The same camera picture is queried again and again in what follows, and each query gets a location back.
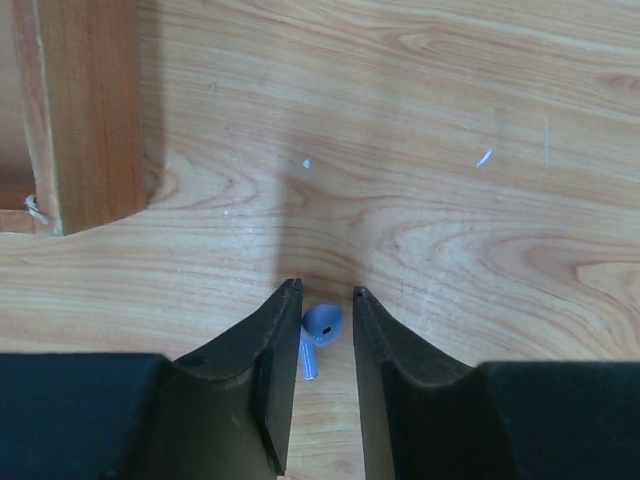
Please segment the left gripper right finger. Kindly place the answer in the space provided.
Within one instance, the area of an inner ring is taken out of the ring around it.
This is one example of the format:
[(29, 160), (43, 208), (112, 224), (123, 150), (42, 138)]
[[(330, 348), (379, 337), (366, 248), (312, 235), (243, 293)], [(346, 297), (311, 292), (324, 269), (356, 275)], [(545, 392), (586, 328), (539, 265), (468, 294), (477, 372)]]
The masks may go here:
[(370, 479), (635, 479), (639, 366), (491, 361), (468, 366), (353, 293)]

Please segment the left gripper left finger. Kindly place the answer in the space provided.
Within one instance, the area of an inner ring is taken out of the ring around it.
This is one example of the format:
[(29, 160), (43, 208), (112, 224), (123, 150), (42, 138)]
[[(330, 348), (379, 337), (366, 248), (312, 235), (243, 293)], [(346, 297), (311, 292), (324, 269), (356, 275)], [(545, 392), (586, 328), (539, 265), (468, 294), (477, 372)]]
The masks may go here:
[(5, 353), (5, 479), (274, 479), (286, 470), (303, 286), (170, 360)]

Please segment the purple earbud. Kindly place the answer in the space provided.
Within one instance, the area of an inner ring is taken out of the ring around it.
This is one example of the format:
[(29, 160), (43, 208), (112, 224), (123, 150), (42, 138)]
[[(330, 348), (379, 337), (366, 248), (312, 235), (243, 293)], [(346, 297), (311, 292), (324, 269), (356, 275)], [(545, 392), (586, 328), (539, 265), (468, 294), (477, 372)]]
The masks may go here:
[(318, 375), (315, 348), (333, 343), (341, 335), (344, 325), (343, 310), (335, 304), (315, 305), (302, 316), (299, 361), (305, 380), (314, 380)]

